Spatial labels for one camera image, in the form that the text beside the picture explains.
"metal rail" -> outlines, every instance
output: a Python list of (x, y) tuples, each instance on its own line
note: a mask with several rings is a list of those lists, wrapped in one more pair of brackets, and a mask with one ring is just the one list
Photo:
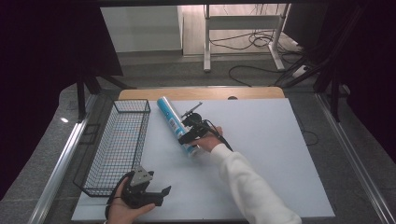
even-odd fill
[(379, 218), (384, 224), (395, 224), (396, 221), (389, 210), (389, 206), (385, 201), (382, 193), (380, 192), (378, 186), (375, 184), (374, 180), (368, 174), (366, 168), (364, 167), (361, 159), (356, 152), (353, 145), (350, 143), (347, 134), (345, 133), (341, 122), (337, 122), (332, 116), (332, 112), (329, 110), (329, 103), (326, 100), (324, 93), (316, 94), (319, 104), (326, 115), (327, 120), (332, 126), (338, 141), (340, 142), (346, 157), (349, 160), (356, 176), (358, 177), (361, 185), (367, 193), (375, 211), (377, 212)]
[(73, 158), (73, 154), (78, 145), (78, 140), (82, 136), (85, 126), (87, 125), (89, 116), (91, 114), (92, 107), (96, 101), (97, 96), (91, 95), (87, 101), (87, 116), (81, 123), (77, 123), (71, 132), (69, 139), (67, 140), (64, 150), (52, 171), (49, 181), (46, 187), (44, 187), (43, 193), (41, 194), (32, 215), (29, 218), (28, 223), (43, 223), (53, 199), (58, 192), (58, 188), (62, 184), (64, 174), (67, 171), (68, 165)]

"floor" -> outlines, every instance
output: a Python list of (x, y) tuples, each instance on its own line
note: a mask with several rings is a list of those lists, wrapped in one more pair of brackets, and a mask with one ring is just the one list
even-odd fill
[[(218, 6), (217, 8), (211, 8), (211, 13), (256, 14), (259, 9), (261, 11), (261, 8), (261, 5), (246, 7)], [(192, 18), (204, 16), (202, 6), (196, 8), (185, 7), (183, 11), (186, 13), (185, 24), (192, 22), (189, 21), (189, 16), (187, 16), (189, 11), (194, 11), (191, 13), (193, 15), (191, 16)], [(270, 14), (269, 12), (275, 13), (276, 5), (268, 6), (267, 13)], [(213, 71), (211, 74), (206, 74), (203, 71), (202, 64), (204, 41), (203, 39), (194, 39), (195, 37), (198, 38), (198, 36), (189, 35), (187, 31), (188, 28), (186, 27), (184, 55), (146, 55), (136, 57), (135, 55), (120, 54), (120, 63), (125, 77), (118, 77), (118, 79), (139, 88), (240, 86), (239, 83), (230, 80), (227, 75), (227, 71), (235, 65), (246, 63), (275, 69), (271, 56), (268, 55), (267, 48), (252, 47), (245, 49), (245, 51), (235, 51), (213, 47), (212, 52), (216, 55), (212, 58)], [(223, 38), (238, 34), (241, 33), (211, 33), (211, 38)], [(237, 48), (249, 44), (246, 38), (243, 43), (241, 42), (233, 40), (224, 44), (236, 46)], [(292, 43), (285, 35), (281, 37), (282, 43), (284, 43), (286, 49), (298, 49), (298, 46)], [(158, 73), (161, 73), (163, 77), (155, 76)], [(270, 85), (277, 79), (274, 74), (256, 73), (258, 72), (244, 70), (240, 76), (241, 78), (249, 77), (249, 81), (260, 83), (258, 85), (261, 86)], [(114, 94), (114, 92), (117, 93), (120, 90), (114, 84), (101, 78), (99, 78), (99, 81), (105, 91), (113, 90), (112, 94)], [(302, 129), (317, 135), (315, 137), (312, 134), (305, 133), (304, 138), (307, 144), (315, 143), (318, 140), (317, 144), (309, 146), (308, 149), (317, 166), (336, 218), (321, 221), (304, 220), (304, 223), (384, 223), (376, 214), (370, 198), (368, 198), (365, 189), (361, 186), (361, 182), (350, 166), (344, 150), (340, 147), (328, 121), (326, 121), (323, 112), (320, 110), (315, 94), (312, 92), (313, 81), (315, 81), (314, 77), (291, 89), (285, 89), (284, 92), (296, 110), (296, 116), (301, 122)], [(26, 223), (28, 221), (77, 118), (77, 89), (73, 85), (61, 93), (60, 105), (52, 123), (37, 146), (32, 158), (26, 164), (25, 169), (14, 182), (4, 200), (0, 202), (0, 219), (2, 221), (5, 223)], [(387, 157), (382, 147), (353, 115), (347, 106), (345, 98), (340, 101), (340, 118), (352, 145), (358, 150), (361, 161), (387, 200), (390, 212), (396, 214), (396, 166), (394, 162)], [(54, 200), (52, 209), (49, 210), (45, 223), (72, 223), (70, 217), (73, 214), (74, 206), (80, 193), (79, 189), (72, 183), (71, 180), (73, 179), (73, 172), (66, 173), (64, 182)]]

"cable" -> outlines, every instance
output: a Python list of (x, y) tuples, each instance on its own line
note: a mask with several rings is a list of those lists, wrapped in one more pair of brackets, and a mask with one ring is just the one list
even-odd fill
[[(255, 47), (257, 47), (257, 48), (262, 48), (262, 47), (265, 47), (265, 46), (269, 45), (269, 43), (272, 41), (272, 37), (269, 36), (269, 35), (266, 35), (264, 32), (268, 32), (268, 31), (252, 32), (252, 33), (248, 33), (248, 34), (245, 34), (245, 35), (236, 35), (236, 36), (232, 36), (232, 37), (227, 37), (227, 38), (222, 38), (222, 39), (215, 39), (215, 40), (209, 39), (209, 42), (211, 44), (213, 44), (214, 46), (223, 47), (223, 48), (227, 48), (227, 49), (242, 50), (242, 49), (248, 49), (248, 48), (250, 48), (253, 45)], [(243, 37), (243, 36), (248, 36), (248, 40), (249, 40), (250, 44), (248, 46), (240, 48), (240, 49), (214, 43), (214, 42), (223, 41), (223, 40), (236, 39), (236, 38)], [(256, 44), (256, 42), (258, 40), (264, 40), (264, 39), (268, 39), (268, 41), (266, 41), (263, 45)]]
[(276, 12), (275, 14), (277, 15), (277, 10), (279, 9), (279, 4), (276, 4)]
[(293, 63), (293, 62), (290, 62), (290, 61), (286, 60), (285, 57), (284, 57), (285, 55), (303, 55), (303, 54), (301, 52), (296, 51), (296, 52), (290, 52), (290, 53), (283, 53), (283, 54), (280, 55), (280, 58), (282, 58), (282, 60), (285, 63)]
[(228, 15), (228, 11), (225, 9), (225, 5), (223, 5), (223, 9), (225, 11), (225, 14)]
[(299, 52), (299, 53), (302, 53), (303, 54), (303, 52), (302, 51), (293, 51), (293, 50), (288, 50), (288, 49), (286, 49), (285, 47), (283, 47), (282, 46), (282, 44), (280, 44), (279, 42), (277, 42), (277, 44), (278, 44), (278, 50), (279, 50), (279, 52), (281, 52), (281, 53), (295, 53), (295, 52)]
[[(267, 4), (268, 6), (268, 4)], [(262, 9), (264, 8), (264, 4), (262, 4)], [(260, 15), (262, 15), (262, 9), (260, 9)]]
[(241, 80), (236, 79), (235, 77), (233, 77), (232, 75), (232, 71), (236, 68), (251, 68), (251, 69), (256, 69), (256, 70), (260, 70), (260, 71), (264, 71), (264, 72), (269, 72), (269, 73), (282, 73), (282, 75), (275, 81), (275, 83), (273, 85), (269, 85), (269, 86), (278, 86), (281, 87), (283, 82), (290, 76), (292, 76), (292, 74), (298, 69), (300, 68), (303, 64), (305, 64), (306, 62), (306, 57), (301, 57), (296, 63), (294, 63), (290, 68), (288, 68), (286, 71), (273, 71), (273, 70), (268, 70), (268, 69), (264, 69), (264, 68), (260, 68), (260, 67), (255, 67), (255, 66), (249, 66), (249, 65), (237, 65), (232, 67), (229, 71), (228, 71), (228, 76), (230, 79), (239, 82), (245, 86), (248, 87), (252, 87), (250, 84), (243, 82)]
[(305, 133), (310, 133), (310, 134), (313, 134), (314, 137), (315, 137), (315, 141), (314, 141), (313, 143), (309, 143), (309, 144), (308, 144), (308, 143), (305, 142), (305, 144), (306, 144), (308, 147), (316, 145), (316, 144), (319, 142), (318, 135), (317, 135), (316, 133), (314, 133), (314, 132), (307, 131), (307, 130), (305, 129), (305, 126), (304, 126), (303, 122), (301, 121), (300, 116), (296, 113), (296, 111), (295, 111), (295, 109), (294, 109), (294, 107), (293, 107), (292, 105), (291, 105), (291, 110), (293, 111), (295, 117), (297, 118), (297, 123), (299, 124), (299, 126), (301, 126), (301, 128), (300, 128), (301, 134), (304, 136)]
[(256, 9), (256, 15), (257, 15), (257, 7), (259, 4), (255, 4), (255, 7), (251, 10), (251, 12), (249, 13), (249, 15), (251, 15), (251, 13), (254, 11), (254, 9)]
[(352, 10), (353, 7), (350, 7), (340, 22), (332, 29), (332, 32), (313, 48), (305, 49), (304, 54), (316, 63), (321, 63), (326, 60), (326, 58), (329, 57), (328, 54), (330, 53), (329, 51), (331, 51), (332, 43), (338, 39), (337, 36), (340, 35), (341, 31), (343, 31), (344, 27), (347, 25), (348, 16), (352, 13)]
[(213, 129), (210, 129), (208, 131), (210, 131), (211, 133), (213, 133), (219, 140), (220, 142), (224, 143), (224, 145), (230, 149), (231, 151), (233, 151), (233, 149), (231, 148), (230, 144), (227, 142), (227, 140), (225, 140), (225, 138), (219, 133), (219, 131), (216, 129), (215, 125), (213, 125), (212, 122), (210, 122), (210, 120), (208, 119), (204, 119), (204, 121), (210, 123), (210, 125), (212, 125)]

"black curtain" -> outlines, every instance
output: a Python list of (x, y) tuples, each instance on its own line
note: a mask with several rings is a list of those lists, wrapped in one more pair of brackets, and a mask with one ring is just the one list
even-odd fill
[(347, 102), (396, 161), (396, 2), (370, 1), (343, 49), (341, 81)]
[(99, 7), (0, 3), (1, 192), (29, 160), (77, 76), (122, 76)]

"hand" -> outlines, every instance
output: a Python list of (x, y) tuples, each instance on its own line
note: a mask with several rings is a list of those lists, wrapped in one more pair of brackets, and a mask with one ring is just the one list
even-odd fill
[[(221, 127), (216, 127), (216, 130), (219, 132), (220, 135), (222, 135)], [(198, 145), (205, 151), (211, 152), (212, 149), (220, 143), (221, 141), (213, 133), (208, 132), (204, 137), (196, 139), (189, 144)]]
[(107, 224), (131, 224), (137, 217), (146, 214), (155, 207), (155, 204), (151, 203), (138, 209), (130, 208), (120, 198), (123, 186), (127, 180), (128, 178), (125, 178), (117, 188), (116, 195), (114, 196), (115, 198), (113, 203), (110, 205), (110, 210), (108, 212)]

